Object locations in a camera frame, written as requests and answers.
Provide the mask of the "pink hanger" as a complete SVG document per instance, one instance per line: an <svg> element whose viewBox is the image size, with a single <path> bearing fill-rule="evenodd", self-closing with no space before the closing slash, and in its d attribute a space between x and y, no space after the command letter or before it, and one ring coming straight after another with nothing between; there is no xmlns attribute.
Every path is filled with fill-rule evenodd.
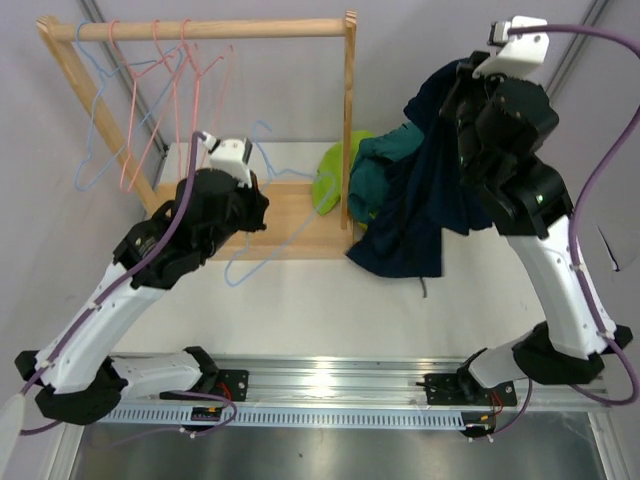
<svg viewBox="0 0 640 480"><path fill-rule="evenodd" d="M219 126L221 112L224 107L226 93L236 59L236 51L232 44L228 44L224 51L219 54L211 63L206 66L201 66L199 62L199 54L197 53L197 42L194 41L193 43L188 43L186 39L186 27L191 22L192 20L190 18L186 18L182 21L180 26L180 46L184 49L184 53L187 56L187 64L190 66L191 70L194 73L190 132L195 132L198 127L202 82L205 80L210 71L212 71L221 62L224 62L226 65L226 70L224 71L224 74L222 76L219 91L216 96L216 101L214 104L214 116L211 123L213 132L216 132Z"/></svg>
<svg viewBox="0 0 640 480"><path fill-rule="evenodd" d="M119 20L112 20L108 24L108 40L109 40L110 46L118 56L119 66L124 69L124 71L126 72L126 77L131 81L130 113L129 113L126 141L124 143L124 152L126 154L126 158L124 161L124 166L122 167L122 174L120 179L120 189L123 192L130 193L133 187L135 186L135 183L141 171L142 165L144 164L147 152L155 139L155 136L153 134L154 130L153 130L149 136L148 145L146 147L145 153L142 156L142 159L134 167L134 172L129 173L128 167L130 166L133 160L131 143L134 136L134 130L136 129L136 127L134 126L134 121L136 120L136 115L137 115L138 80L161 64L160 64L160 57L157 59L149 60L149 61L138 62L138 65L141 65L143 69L140 71L136 71L134 68L134 64L131 64L126 60L121 49L116 44L115 36L114 36L114 28L118 23L119 23Z"/></svg>
<svg viewBox="0 0 640 480"><path fill-rule="evenodd" d="M173 113L173 126L174 126L174 140L176 143L180 142L180 107L179 107L179 94L178 86L181 76L185 70L183 65L183 54L187 55L187 63L190 63L190 53L186 40L184 30L185 27L191 22L190 18L186 18L180 25L180 42L177 47L174 47L169 53L164 53L160 47L160 41L158 37L159 19L152 22L152 40L153 44L160 54L160 64L165 67L168 72L169 79L166 85L166 92L161 94L159 99L164 100L164 104L154 127L154 136L159 135L159 128L162 125L165 117L172 112Z"/></svg>

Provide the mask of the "navy blue shorts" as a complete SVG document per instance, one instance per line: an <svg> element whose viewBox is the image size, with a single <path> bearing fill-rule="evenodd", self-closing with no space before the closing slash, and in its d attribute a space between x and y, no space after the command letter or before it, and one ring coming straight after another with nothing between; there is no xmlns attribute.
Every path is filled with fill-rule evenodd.
<svg viewBox="0 0 640 480"><path fill-rule="evenodd" d="M477 196L461 183L455 128L440 115L458 65L452 61L433 73L404 107L404 123L416 125L424 140L386 169L384 203L369 224L361 224L363 236L346 253L376 276L438 278L443 231L467 236L492 225Z"/></svg>

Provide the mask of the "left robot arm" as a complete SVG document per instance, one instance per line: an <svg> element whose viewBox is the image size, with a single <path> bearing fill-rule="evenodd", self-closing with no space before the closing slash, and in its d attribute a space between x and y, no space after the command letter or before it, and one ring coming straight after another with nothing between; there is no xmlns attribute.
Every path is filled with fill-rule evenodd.
<svg viewBox="0 0 640 480"><path fill-rule="evenodd" d="M121 401L159 396L197 400L220 393L219 368L199 346L137 359L112 356L133 323L178 281L202 267L236 233L265 229L269 200L246 178L204 168L181 180L172 199L134 224L116 246L92 297L46 348L15 365L47 419L89 425Z"/></svg>

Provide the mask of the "teal green shorts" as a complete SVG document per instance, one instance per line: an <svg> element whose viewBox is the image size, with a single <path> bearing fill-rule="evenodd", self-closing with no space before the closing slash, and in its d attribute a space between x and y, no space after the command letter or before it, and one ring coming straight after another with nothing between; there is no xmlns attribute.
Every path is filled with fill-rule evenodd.
<svg viewBox="0 0 640 480"><path fill-rule="evenodd" d="M386 169L413 154L423 140L423 132L412 122L379 136L365 131L351 169L347 197L356 222L367 225L375 218L389 190Z"/></svg>

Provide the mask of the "light blue hanger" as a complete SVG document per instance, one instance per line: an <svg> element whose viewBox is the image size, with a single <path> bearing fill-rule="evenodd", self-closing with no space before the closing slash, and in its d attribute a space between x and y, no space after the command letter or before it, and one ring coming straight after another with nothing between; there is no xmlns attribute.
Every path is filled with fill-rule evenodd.
<svg viewBox="0 0 640 480"><path fill-rule="evenodd" d="M81 38L81 34L83 33L83 31L87 30L92 25L93 25L93 23L91 21L84 20L84 21L80 22L75 27L75 33L74 33L74 41L78 45L79 50L81 51L81 53L93 65L94 69L98 73L98 77L99 77L99 80L100 80L100 85L96 88L96 92L91 95L89 115L90 115L90 119L91 119L92 125L89 127L88 133L87 133L86 157L79 163L79 165L78 165L78 167L76 169L75 175L74 175L74 180L73 180L74 188L76 190L80 191L80 192L86 192L86 191L90 190L93 187L93 185L96 184L100 180L102 175L111 167L111 165L115 161L121 160L123 162L123 165L122 165L122 167L123 167L124 166L124 161L125 161L125 158L126 158L126 154L124 152L124 143L126 141L126 135L127 134L123 135L122 138L116 142L116 145L114 147L114 151L112 152L112 157L98 171L98 173L95 175L95 177L92 180L90 180L88 183L86 183L86 184L81 184L80 183L80 177L81 177L82 169L86 164L88 164L91 161L91 159L93 157L93 137L94 137L94 133L96 131L98 131L101 126L104 126L106 124L106 121L101 119L100 117L109 115L109 109L107 107L106 102L103 99L103 93L104 93L105 89L107 88L108 80L113 78L113 77L117 77L117 78L119 78L119 79L121 79L123 81L130 81L126 77L126 72L124 71L124 69L119 66L118 56L114 52L112 47L110 46L108 38L105 39L103 41L103 43L106 45L106 53L105 53L105 55L111 58L112 68L109 69L109 70L104 69L102 67L102 65L96 60L96 58L93 55L91 55L89 53L89 51L84 47L85 41ZM141 65L138 65L138 62L134 62L132 64L134 64L134 68L135 68L136 71L140 71L140 70L143 69L143 67ZM166 84L165 84L163 90L161 91L161 93L157 96L157 98L154 101L154 103L151 104L151 105L148 105L148 104L146 104L144 102L143 95L140 92L140 89L138 88L137 115L136 115L136 120L134 121L134 126L136 127L136 129L134 130L134 136L138 132L138 130L144 128L144 129L147 130L148 141L149 141L149 136L150 136L151 132L154 130L154 127L156 126L157 120L159 118L159 116L156 117L154 115L154 113L155 113L155 110L158 107L163 107L164 100L160 100L159 97L160 97L161 94L166 92L167 83L168 83L168 81L166 82ZM129 89L129 96L130 96L130 101L131 101L131 83L127 87ZM151 144L151 146L153 146L156 143L156 140L158 138L159 138L159 135L155 136L155 139L154 139L153 143ZM134 164L133 160L132 160L132 162L131 162L129 167L132 167L134 169L134 167L137 164Z"/></svg>
<svg viewBox="0 0 640 480"><path fill-rule="evenodd" d="M257 120L250 135L254 151L264 162L266 181L260 190L270 200L265 216L269 229L253 238L244 235L232 240L235 251L224 268L224 280L230 287L240 286L269 261L335 259L352 237L351 225L341 225L340 204L325 216L315 211L312 182L316 172L278 170L259 138L260 129L270 133L272 128Z"/></svg>

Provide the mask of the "lime green shorts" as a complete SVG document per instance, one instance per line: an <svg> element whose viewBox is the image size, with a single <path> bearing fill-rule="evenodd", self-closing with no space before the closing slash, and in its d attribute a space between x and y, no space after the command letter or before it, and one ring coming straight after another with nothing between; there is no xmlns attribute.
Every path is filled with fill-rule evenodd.
<svg viewBox="0 0 640 480"><path fill-rule="evenodd" d="M355 130L351 133L350 174L355 175L356 164L361 157L360 143L375 134L369 130ZM315 211L324 216L341 201L342 192L343 141L333 144L323 155L312 182L312 204Z"/></svg>

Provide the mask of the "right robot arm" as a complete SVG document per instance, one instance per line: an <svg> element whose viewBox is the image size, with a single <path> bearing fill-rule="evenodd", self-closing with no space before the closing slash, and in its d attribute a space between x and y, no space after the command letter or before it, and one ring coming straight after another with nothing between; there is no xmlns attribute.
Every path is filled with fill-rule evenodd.
<svg viewBox="0 0 640 480"><path fill-rule="evenodd" d="M483 349L458 370L456 389L479 403L493 387L527 378L541 385L590 384L633 335L595 294L570 230L577 212L561 175L536 155L558 125L543 88L459 70L441 110L455 124L460 180L519 257L545 314L527 334Z"/></svg>

